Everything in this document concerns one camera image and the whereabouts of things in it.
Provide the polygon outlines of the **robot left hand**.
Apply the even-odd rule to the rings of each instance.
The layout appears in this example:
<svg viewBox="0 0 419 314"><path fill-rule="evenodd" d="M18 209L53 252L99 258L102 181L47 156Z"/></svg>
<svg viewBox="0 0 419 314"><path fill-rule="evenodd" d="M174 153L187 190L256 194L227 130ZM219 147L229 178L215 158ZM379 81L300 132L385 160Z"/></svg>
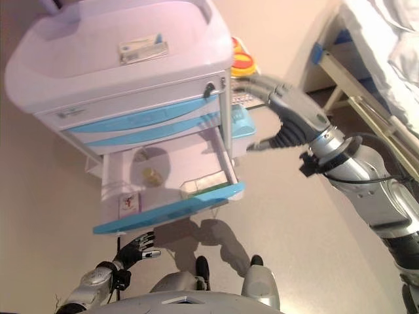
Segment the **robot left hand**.
<svg viewBox="0 0 419 314"><path fill-rule="evenodd" d="M161 255L159 250L153 249L155 233L153 231L141 234L123 246L114 257L124 270L129 270L137 262L157 258Z"/></svg>

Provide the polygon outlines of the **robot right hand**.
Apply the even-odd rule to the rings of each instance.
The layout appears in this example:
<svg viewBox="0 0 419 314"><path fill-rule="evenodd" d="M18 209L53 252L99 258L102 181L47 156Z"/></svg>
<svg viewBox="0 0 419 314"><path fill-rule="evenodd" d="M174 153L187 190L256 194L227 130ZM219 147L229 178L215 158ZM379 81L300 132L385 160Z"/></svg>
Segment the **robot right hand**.
<svg viewBox="0 0 419 314"><path fill-rule="evenodd" d="M331 125L311 97L279 79L267 75L240 77L233 90L260 99L281 122L276 135L249 145L248 151L302 146L318 138Z"/></svg>

